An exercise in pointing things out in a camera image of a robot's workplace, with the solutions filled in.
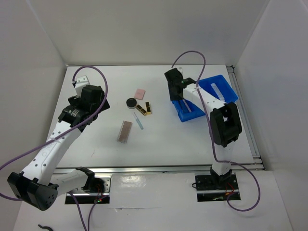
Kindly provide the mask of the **pink slim makeup tube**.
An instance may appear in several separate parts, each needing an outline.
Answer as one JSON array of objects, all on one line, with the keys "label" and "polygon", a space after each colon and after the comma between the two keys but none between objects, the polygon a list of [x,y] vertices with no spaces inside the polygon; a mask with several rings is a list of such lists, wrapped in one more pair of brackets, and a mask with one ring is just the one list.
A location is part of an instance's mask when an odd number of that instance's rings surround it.
[{"label": "pink slim makeup tube", "polygon": [[187,102],[185,100],[183,100],[183,103],[184,103],[185,107],[187,108],[187,111],[189,113],[191,113],[192,111],[191,111],[190,107],[188,106]]}]

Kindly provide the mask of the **black gold lipstick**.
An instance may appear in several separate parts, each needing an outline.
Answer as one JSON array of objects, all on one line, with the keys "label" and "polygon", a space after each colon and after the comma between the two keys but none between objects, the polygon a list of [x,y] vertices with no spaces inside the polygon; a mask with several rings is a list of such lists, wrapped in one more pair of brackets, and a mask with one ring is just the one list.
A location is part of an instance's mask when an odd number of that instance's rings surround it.
[{"label": "black gold lipstick", "polygon": [[151,110],[151,105],[149,102],[146,102],[145,103],[145,106],[146,106],[146,111],[147,111],[147,114],[148,115],[151,115],[152,114],[152,110]]},{"label": "black gold lipstick", "polygon": [[144,116],[147,115],[147,111],[146,111],[144,108],[142,108],[139,104],[136,106],[136,109],[137,109],[142,115],[144,115]]}]

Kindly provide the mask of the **white lotion bottle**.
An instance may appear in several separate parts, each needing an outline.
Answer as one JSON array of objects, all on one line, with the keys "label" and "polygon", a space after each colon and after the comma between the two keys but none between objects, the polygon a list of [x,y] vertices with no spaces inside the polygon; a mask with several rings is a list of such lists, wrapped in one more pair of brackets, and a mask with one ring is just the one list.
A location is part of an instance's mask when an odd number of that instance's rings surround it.
[{"label": "white lotion bottle", "polygon": [[212,89],[214,90],[214,92],[216,93],[216,95],[218,96],[218,98],[221,100],[221,101],[225,101],[225,98],[222,94],[222,92],[219,90],[219,88],[217,87],[217,85],[215,83],[212,83],[211,84],[211,87]]}]

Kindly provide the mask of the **white blue makeup pen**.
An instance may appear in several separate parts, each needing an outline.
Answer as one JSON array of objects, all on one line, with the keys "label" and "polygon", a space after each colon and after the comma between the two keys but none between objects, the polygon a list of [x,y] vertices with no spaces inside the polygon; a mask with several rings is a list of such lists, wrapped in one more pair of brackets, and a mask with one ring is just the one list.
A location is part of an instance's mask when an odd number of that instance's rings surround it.
[{"label": "white blue makeup pen", "polygon": [[143,130],[144,127],[143,127],[141,121],[139,120],[139,118],[137,117],[137,115],[135,114],[135,112],[133,112],[133,116],[134,116],[134,118],[135,118],[137,124],[139,125],[140,129]]}]

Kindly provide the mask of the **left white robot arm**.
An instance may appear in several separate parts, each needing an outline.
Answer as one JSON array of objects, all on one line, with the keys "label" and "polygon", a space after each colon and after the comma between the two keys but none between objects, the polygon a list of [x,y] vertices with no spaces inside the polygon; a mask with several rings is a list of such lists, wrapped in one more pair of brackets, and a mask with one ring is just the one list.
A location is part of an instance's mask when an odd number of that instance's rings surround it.
[{"label": "left white robot arm", "polygon": [[7,182],[15,197],[41,211],[51,207],[56,198],[76,188],[84,192],[104,189],[104,181],[93,171],[77,167],[72,172],[54,177],[53,172],[71,144],[82,134],[97,116],[94,112],[104,102],[102,110],[110,106],[104,101],[100,86],[91,85],[86,76],[74,82],[76,96],[68,99],[70,105],[62,110],[58,122],[44,146],[35,158],[20,172],[12,172]]}]

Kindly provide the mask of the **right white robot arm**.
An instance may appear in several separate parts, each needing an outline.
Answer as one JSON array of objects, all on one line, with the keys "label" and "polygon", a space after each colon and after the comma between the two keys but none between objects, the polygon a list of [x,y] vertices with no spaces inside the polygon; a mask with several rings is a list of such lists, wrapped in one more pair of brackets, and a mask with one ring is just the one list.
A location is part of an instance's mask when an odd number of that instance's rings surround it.
[{"label": "right white robot arm", "polygon": [[188,100],[205,113],[214,156],[210,183],[216,189],[222,188],[231,177],[233,149],[242,133],[237,105],[212,95],[206,79],[184,78],[178,68],[165,72],[165,78],[171,101]]}]

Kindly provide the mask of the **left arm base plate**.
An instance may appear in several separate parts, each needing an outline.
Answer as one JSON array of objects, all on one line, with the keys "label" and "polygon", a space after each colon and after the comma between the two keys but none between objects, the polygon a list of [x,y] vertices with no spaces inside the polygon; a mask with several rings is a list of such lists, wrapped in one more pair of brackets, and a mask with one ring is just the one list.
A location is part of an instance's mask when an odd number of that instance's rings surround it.
[{"label": "left arm base plate", "polygon": [[72,190],[72,194],[79,204],[93,205],[95,202],[99,204],[110,203],[111,175],[98,175],[97,177],[103,181],[101,186],[96,184],[88,192],[81,188]]}]

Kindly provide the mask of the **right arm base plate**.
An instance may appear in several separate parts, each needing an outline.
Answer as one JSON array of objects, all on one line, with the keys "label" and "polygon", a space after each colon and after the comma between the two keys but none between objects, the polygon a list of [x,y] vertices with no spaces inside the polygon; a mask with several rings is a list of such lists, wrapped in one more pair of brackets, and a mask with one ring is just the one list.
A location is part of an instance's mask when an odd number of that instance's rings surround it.
[{"label": "right arm base plate", "polygon": [[192,187],[196,189],[198,202],[216,202],[229,200],[241,200],[239,186],[235,174],[220,185],[216,185],[210,175],[196,175]]}]

